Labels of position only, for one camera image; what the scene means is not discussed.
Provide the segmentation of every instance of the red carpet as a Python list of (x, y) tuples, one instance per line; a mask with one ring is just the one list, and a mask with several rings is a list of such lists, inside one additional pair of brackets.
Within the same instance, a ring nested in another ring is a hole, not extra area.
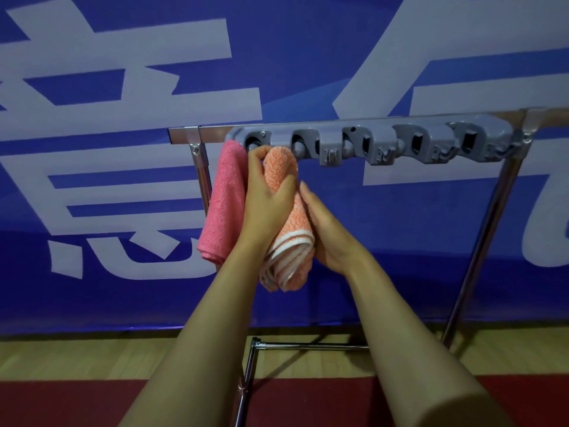
[[(566, 425), (569, 375), (481, 376), (518, 426)], [(0, 382), (0, 426), (115, 427), (143, 380)], [(379, 383), (358, 379), (255, 382), (247, 427), (391, 425)]]

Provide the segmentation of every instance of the person's left arm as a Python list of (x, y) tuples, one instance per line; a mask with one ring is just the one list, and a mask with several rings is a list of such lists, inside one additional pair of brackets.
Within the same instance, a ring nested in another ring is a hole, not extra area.
[(120, 427), (228, 424), (260, 266), (293, 208), (296, 189), (289, 176), (277, 193), (270, 191), (260, 162), (269, 149), (249, 153), (237, 245)]

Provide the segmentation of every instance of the towel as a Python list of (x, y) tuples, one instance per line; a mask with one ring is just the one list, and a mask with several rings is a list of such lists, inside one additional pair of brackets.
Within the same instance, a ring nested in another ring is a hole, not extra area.
[[(275, 147), (263, 161), (265, 180), (277, 192), (288, 174), (298, 176), (298, 164), (286, 147)], [(286, 223), (269, 247), (260, 270), (259, 281), (268, 291), (298, 290), (307, 280), (314, 256), (314, 233), (300, 193)]]
[(235, 247), (245, 216), (245, 195), (249, 167), (247, 152), (235, 141), (221, 148), (210, 209), (197, 250), (214, 264), (221, 266)]

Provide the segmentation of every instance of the person's left hand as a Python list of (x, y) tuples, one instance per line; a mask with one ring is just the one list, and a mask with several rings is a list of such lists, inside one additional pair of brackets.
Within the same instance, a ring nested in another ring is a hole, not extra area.
[(265, 252), (293, 209), (296, 178), (288, 175), (274, 193), (263, 176), (261, 160), (271, 147), (249, 151), (249, 182), (245, 199), (245, 219), (239, 240), (253, 243)]

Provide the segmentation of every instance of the person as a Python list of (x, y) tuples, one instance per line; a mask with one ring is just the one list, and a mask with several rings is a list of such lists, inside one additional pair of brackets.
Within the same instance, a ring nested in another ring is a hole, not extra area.
[[(242, 232), (176, 342), (120, 423), (127, 426), (227, 426), (236, 397), (257, 276), (293, 207), (297, 181), (277, 193), (262, 159), (249, 152)], [(373, 256), (305, 183), (300, 193), (317, 234), (315, 256), (343, 274), (356, 302), (373, 365), (399, 426), (502, 426), (507, 415), (424, 326)]]

